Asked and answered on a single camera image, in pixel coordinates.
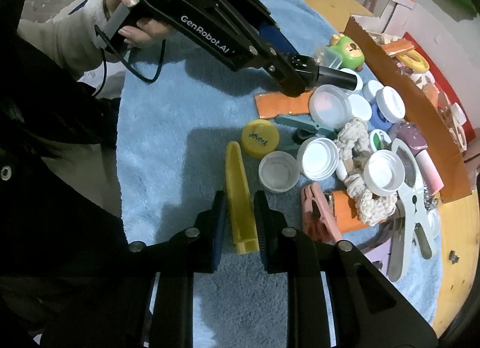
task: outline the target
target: green animal figurine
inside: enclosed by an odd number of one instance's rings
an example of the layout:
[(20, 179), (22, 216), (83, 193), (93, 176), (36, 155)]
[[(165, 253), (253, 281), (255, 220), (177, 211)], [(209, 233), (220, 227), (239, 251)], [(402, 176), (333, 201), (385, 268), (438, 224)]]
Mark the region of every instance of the green animal figurine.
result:
[(341, 68), (360, 72), (363, 69), (365, 56), (360, 47), (344, 34), (333, 34), (330, 47), (342, 56)]

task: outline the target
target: knitted white string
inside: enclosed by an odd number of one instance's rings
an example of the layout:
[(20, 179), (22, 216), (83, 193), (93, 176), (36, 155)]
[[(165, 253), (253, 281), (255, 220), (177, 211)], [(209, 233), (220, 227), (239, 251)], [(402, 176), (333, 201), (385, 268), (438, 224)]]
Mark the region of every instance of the knitted white string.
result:
[(358, 218), (369, 226), (374, 226), (395, 212), (397, 193), (374, 199), (373, 193), (365, 185), (363, 169), (371, 155), (368, 143), (367, 124), (359, 119), (347, 123), (338, 133), (335, 141), (341, 160), (353, 159), (354, 169), (344, 180), (346, 192), (355, 201)]

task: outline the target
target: screw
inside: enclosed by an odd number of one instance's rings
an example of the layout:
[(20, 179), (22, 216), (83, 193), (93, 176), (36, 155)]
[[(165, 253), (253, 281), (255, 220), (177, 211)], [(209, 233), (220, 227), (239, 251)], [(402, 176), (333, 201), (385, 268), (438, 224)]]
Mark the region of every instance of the screw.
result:
[(450, 253), (448, 254), (448, 260), (452, 262), (452, 264), (457, 264), (460, 261), (460, 258), (455, 255), (455, 251), (451, 250)]
[(350, 252), (353, 249), (353, 245), (350, 241), (341, 240), (338, 242), (338, 247), (344, 252)]
[(282, 230), (282, 234), (285, 237), (295, 237), (297, 235), (297, 231), (292, 227), (286, 227)]
[(198, 237), (199, 234), (200, 234), (200, 230), (198, 230), (196, 227), (189, 227), (185, 231), (185, 235), (190, 238)]
[(142, 241), (134, 241), (128, 245), (128, 249), (130, 252), (140, 252), (144, 247), (146, 247), (146, 244)]
[(10, 168), (10, 166), (6, 165), (1, 169), (0, 178), (2, 180), (5, 180), (5, 181), (10, 180), (10, 178), (11, 178), (11, 168)]

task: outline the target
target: brown cardboard flap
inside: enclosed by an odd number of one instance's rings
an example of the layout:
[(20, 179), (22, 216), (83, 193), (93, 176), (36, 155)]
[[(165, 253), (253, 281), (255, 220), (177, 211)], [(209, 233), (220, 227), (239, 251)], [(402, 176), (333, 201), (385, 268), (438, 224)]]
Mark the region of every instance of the brown cardboard flap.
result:
[(430, 100), (408, 76), (400, 74), (397, 65), (351, 16), (345, 35), (362, 49), (365, 62), (383, 85), (395, 88), (402, 97), (408, 121), (415, 123), (429, 144), (428, 153), (445, 184), (440, 191), (444, 203), (471, 194), (463, 157), (447, 127)]

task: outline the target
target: yellow plastic object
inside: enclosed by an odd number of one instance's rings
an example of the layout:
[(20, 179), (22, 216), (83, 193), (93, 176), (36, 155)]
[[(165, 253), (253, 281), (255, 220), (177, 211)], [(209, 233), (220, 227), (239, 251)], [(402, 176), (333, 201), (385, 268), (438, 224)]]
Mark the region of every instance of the yellow plastic object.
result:
[(396, 56), (402, 64), (413, 69), (415, 73), (427, 73), (430, 69), (428, 61), (416, 50), (410, 50)]
[(247, 123), (241, 131), (241, 146), (251, 157), (261, 160), (273, 152), (280, 141), (280, 134), (272, 122), (256, 119)]
[(226, 148), (225, 173), (233, 243), (238, 254), (256, 252), (259, 250), (257, 228), (238, 142), (230, 142)]

